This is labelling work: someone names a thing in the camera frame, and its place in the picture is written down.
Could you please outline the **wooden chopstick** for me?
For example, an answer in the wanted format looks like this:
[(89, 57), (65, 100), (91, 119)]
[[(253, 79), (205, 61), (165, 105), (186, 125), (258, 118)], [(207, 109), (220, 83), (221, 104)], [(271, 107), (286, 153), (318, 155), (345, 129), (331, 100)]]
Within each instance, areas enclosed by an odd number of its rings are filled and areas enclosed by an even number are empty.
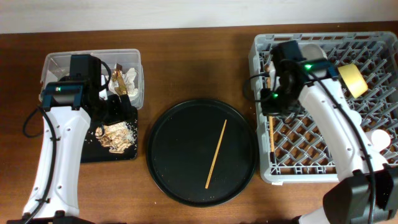
[(206, 180), (205, 189), (208, 189), (209, 185), (210, 185), (211, 177), (212, 177), (212, 174), (213, 174), (213, 171), (214, 171), (214, 168), (215, 168), (215, 164), (216, 164), (216, 160), (217, 160), (217, 157), (218, 157), (218, 153), (219, 153), (219, 150), (220, 150), (220, 147), (221, 147), (221, 143), (222, 143), (222, 140), (223, 140), (224, 131), (225, 131), (225, 128), (226, 128), (227, 121), (228, 120), (226, 119), (224, 121), (224, 123), (223, 123), (223, 127), (222, 127), (222, 130), (221, 130), (221, 133), (220, 133), (220, 137), (219, 137), (219, 140), (218, 140), (218, 143), (217, 143), (217, 146), (216, 146), (215, 154), (213, 156), (211, 167), (210, 167), (210, 170), (209, 170), (209, 173), (208, 173), (208, 177), (207, 177), (207, 180)]
[(274, 153), (274, 151), (275, 151), (275, 146), (274, 146), (274, 122), (273, 122), (273, 117), (272, 116), (268, 117), (268, 122), (269, 122), (270, 150), (271, 150), (271, 153)]

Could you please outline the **gold foil wrapper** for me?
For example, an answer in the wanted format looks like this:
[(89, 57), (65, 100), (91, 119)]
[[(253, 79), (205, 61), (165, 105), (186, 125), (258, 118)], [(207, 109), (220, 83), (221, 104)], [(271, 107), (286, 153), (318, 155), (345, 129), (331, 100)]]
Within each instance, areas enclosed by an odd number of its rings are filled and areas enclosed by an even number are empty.
[(112, 74), (112, 81), (114, 84), (117, 84), (114, 86), (114, 90), (118, 95), (126, 95), (127, 94), (127, 87), (123, 79), (123, 71), (122, 71), (122, 66), (120, 64), (115, 65), (115, 69)]

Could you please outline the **food scraps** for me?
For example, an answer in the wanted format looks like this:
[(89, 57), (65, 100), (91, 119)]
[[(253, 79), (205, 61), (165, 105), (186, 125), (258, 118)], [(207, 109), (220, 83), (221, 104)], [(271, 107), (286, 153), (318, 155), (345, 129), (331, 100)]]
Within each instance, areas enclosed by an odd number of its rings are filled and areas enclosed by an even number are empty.
[(110, 126), (101, 125), (95, 130), (95, 138), (102, 147), (113, 154), (124, 154), (127, 148), (135, 145), (137, 128), (127, 122)]

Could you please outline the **white tissue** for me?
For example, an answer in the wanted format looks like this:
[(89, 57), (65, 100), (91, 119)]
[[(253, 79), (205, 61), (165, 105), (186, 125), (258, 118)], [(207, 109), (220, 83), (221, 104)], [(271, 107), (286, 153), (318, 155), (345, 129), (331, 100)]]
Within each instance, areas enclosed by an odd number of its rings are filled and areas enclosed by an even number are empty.
[[(130, 100), (134, 100), (138, 97), (138, 87), (134, 84), (134, 80), (137, 77), (137, 72), (135, 71), (135, 68), (130, 68), (126, 73), (123, 73), (123, 79), (127, 87), (127, 96), (129, 97)], [(114, 84), (112, 79), (109, 81), (108, 89), (111, 93), (117, 94), (114, 90), (114, 86), (117, 84)]]

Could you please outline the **grey round plate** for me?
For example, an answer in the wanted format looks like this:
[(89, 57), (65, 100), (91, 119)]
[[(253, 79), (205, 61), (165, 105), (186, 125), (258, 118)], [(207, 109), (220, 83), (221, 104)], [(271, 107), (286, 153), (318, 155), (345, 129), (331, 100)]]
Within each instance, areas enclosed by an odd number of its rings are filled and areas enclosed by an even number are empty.
[(300, 47), (301, 53), (307, 60), (327, 58), (326, 52), (317, 44), (305, 44)]

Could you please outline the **yellow bowl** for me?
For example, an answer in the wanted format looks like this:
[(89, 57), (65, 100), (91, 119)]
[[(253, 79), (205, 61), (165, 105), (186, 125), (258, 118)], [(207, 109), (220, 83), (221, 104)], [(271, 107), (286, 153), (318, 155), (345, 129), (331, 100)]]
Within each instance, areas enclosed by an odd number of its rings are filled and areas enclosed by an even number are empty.
[(355, 64), (338, 67), (338, 71), (353, 98), (360, 97), (368, 90), (368, 85)]

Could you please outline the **pink cup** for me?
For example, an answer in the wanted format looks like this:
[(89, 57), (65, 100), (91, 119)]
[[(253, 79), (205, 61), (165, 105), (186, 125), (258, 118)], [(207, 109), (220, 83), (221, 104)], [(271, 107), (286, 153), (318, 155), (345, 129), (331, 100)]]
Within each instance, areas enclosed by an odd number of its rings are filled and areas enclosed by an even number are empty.
[(381, 129), (368, 131), (365, 133), (365, 135), (373, 145), (373, 150), (376, 152), (381, 152), (382, 150), (387, 148), (391, 143), (389, 134)]

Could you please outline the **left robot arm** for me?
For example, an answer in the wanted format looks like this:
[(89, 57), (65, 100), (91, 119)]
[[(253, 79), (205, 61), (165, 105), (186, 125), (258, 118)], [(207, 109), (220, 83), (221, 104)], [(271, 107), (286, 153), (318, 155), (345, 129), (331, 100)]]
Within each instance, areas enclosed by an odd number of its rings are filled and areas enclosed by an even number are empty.
[(32, 193), (22, 223), (80, 222), (78, 175), (86, 134), (137, 117), (127, 96), (100, 97), (101, 85), (87, 81), (49, 83), (37, 111), (43, 117), (43, 143)]

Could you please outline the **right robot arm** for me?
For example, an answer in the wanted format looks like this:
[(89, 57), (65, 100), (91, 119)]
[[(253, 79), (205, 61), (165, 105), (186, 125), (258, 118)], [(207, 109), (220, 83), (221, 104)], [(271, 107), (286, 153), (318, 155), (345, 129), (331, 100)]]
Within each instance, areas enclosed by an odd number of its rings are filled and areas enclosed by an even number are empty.
[(354, 64), (336, 67), (325, 58), (274, 59), (271, 87), (264, 90), (265, 115), (287, 114), (300, 105), (313, 118), (335, 162), (338, 184), (323, 205), (296, 218), (297, 223), (377, 223), (397, 215), (397, 169), (381, 151), (390, 143), (385, 131), (364, 131), (342, 85), (358, 97), (367, 90)]

